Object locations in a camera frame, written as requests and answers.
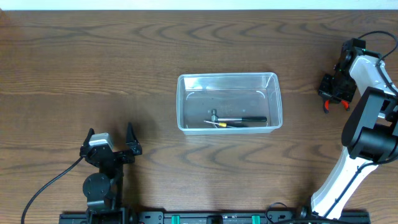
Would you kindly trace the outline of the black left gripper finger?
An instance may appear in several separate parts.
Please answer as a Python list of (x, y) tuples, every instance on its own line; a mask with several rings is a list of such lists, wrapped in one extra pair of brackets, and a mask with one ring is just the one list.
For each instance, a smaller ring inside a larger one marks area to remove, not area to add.
[(81, 145), (82, 147), (88, 147), (89, 146), (89, 141), (90, 141), (92, 135), (94, 135), (94, 133), (95, 133), (94, 129), (90, 128), (85, 140), (83, 141), (83, 144)]
[(139, 151), (140, 150), (140, 143), (137, 140), (134, 130), (132, 127), (132, 123), (128, 122), (127, 125), (127, 133), (126, 133), (126, 145), (131, 149), (132, 151)]

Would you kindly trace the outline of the red handled pliers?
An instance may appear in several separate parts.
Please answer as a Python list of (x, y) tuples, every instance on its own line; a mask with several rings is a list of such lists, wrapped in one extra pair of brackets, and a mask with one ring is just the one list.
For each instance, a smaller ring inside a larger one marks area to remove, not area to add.
[(347, 101), (332, 101), (332, 100), (324, 100), (323, 101), (323, 111), (325, 114), (330, 112), (330, 104), (342, 104), (346, 111), (350, 110), (349, 103)]

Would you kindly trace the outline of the small hammer black handle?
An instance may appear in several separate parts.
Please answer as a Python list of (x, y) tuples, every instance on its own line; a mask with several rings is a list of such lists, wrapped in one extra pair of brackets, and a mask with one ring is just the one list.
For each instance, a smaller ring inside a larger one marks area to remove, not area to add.
[(266, 116), (250, 116), (250, 117), (228, 117), (221, 118), (217, 115), (217, 110), (213, 109), (211, 111), (211, 120), (212, 122), (266, 122)]

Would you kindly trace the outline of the black yellow screwdriver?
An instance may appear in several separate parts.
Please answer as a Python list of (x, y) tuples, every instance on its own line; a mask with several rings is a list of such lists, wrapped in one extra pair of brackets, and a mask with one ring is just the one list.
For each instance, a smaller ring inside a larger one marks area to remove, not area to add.
[(239, 123), (233, 123), (233, 124), (228, 124), (228, 123), (219, 123), (219, 122), (214, 122), (214, 121), (207, 121), (204, 120), (205, 123), (212, 124), (217, 126), (218, 128), (246, 128), (246, 125), (239, 124)]

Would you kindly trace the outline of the clear plastic storage container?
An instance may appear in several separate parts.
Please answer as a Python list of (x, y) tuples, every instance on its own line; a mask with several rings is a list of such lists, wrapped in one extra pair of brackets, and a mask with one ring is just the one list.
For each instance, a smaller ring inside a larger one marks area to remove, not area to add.
[[(268, 134), (283, 123), (277, 75), (257, 73), (184, 74), (177, 82), (177, 126), (186, 135)], [(211, 111), (221, 118), (266, 116), (266, 122), (239, 123), (246, 128), (218, 128), (205, 123)]]

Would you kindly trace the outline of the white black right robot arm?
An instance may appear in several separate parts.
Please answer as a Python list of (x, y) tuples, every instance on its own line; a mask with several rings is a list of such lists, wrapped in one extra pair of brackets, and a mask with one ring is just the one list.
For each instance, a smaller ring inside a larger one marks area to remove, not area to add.
[(360, 183), (382, 164), (397, 160), (397, 87), (385, 69), (385, 56), (368, 50), (363, 36), (343, 43), (334, 74), (325, 74), (318, 94), (323, 110), (341, 103), (345, 110), (355, 92), (361, 97), (341, 135), (341, 155), (310, 198), (302, 217), (338, 220)]

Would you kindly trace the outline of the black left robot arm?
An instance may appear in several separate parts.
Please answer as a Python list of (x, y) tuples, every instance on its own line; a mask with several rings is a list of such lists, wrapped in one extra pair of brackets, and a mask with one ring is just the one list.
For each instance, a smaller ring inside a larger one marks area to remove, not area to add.
[(99, 169), (83, 183), (88, 223), (139, 222), (137, 215), (122, 205), (123, 166), (134, 163), (135, 157), (142, 154), (142, 147), (131, 123), (127, 126), (126, 145), (126, 150), (114, 152), (109, 133), (96, 134), (90, 129), (80, 148), (80, 157)]

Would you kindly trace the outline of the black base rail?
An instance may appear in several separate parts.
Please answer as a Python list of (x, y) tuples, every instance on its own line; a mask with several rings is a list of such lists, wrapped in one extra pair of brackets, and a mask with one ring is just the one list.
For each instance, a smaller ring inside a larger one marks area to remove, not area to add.
[(92, 214), (64, 213), (59, 224), (122, 223), (122, 224), (267, 224), (267, 223), (370, 223), (368, 212), (343, 212), (339, 219), (297, 218), (290, 210), (238, 213), (164, 213), (122, 209), (118, 212)]

